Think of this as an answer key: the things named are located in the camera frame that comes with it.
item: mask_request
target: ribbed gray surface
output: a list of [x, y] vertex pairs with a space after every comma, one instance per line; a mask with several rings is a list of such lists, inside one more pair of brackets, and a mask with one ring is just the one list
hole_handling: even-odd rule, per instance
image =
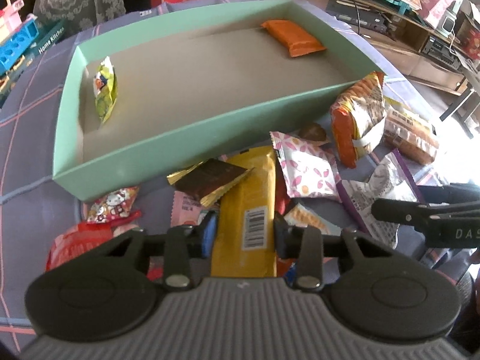
[[360, 337], [335, 320], [319, 296], [293, 291], [283, 279], [219, 278], [207, 278], [193, 291], [167, 296], [147, 322], [116, 339], [74, 344], [42, 336], [21, 357], [25, 360], [466, 359], [443, 339], [395, 346]]

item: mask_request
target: green box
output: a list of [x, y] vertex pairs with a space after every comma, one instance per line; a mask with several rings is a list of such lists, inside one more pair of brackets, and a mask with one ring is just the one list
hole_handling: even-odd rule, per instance
[[[289, 19], [327, 51], [290, 58], [261, 24]], [[118, 99], [100, 126], [92, 78], [110, 56]], [[292, 131], [371, 71], [366, 55], [289, 0], [152, 17], [79, 45], [58, 113], [53, 179], [80, 200]]]

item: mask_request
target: orange snack packet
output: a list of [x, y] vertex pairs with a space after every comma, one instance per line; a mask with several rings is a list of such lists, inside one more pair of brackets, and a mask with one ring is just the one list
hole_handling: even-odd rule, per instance
[[268, 20], [262, 27], [288, 48], [291, 57], [326, 50], [323, 44], [293, 21]]
[[340, 161], [355, 168], [357, 159], [380, 143], [386, 121], [384, 73], [374, 71], [342, 92], [330, 107]]

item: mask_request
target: purple tablecloth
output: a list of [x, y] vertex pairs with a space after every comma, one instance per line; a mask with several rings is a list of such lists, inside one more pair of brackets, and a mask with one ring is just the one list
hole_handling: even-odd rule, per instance
[[[55, 237], [84, 218], [85, 206], [52, 181], [52, 157], [57, 113], [71, 56], [81, 42], [115, 28], [201, 5], [247, 0], [198, 0], [180, 4], [162, 4], [147, 12], [135, 12], [97, 25], [68, 38], [49, 49], [23, 73], [0, 113], [0, 340], [18, 351], [34, 338], [27, 319], [23, 296], [28, 284], [40, 275]], [[345, 23], [321, 9], [298, 2], [343, 36], [356, 44], [388, 75], [386, 95], [400, 100], [434, 123], [438, 121], [428, 103], [380, 53]], [[339, 164], [344, 179], [365, 180], [388, 152], [378, 147], [358, 162], [356, 169]], [[434, 166], [421, 167], [407, 162], [415, 180], [424, 184], [445, 183]], [[164, 177], [157, 177], [141, 187], [135, 204], [143, 211], [139, 224], [151, 234], [165, 232], [170, 225], [173, 189]], [[354, 222], [340, 204], [323, 199], [309, 199], [305, 204], [339, 226]], [[398, 249], [414, 258], [424, 255], [423, 235], [404, 226], [399, 231]], [[468, 252], [447, 258], [442, 270], [453, 282], [467, 267]], [[427, 259], [436, 261], [436, 251]]]

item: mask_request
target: pink bag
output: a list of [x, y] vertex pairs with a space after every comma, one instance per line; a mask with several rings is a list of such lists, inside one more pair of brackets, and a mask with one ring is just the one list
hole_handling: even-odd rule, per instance
[[335, 186], [340, 175], [333, 154], [281, 132], [271, 132], [270, 136], [289, 197], [341, 201]]

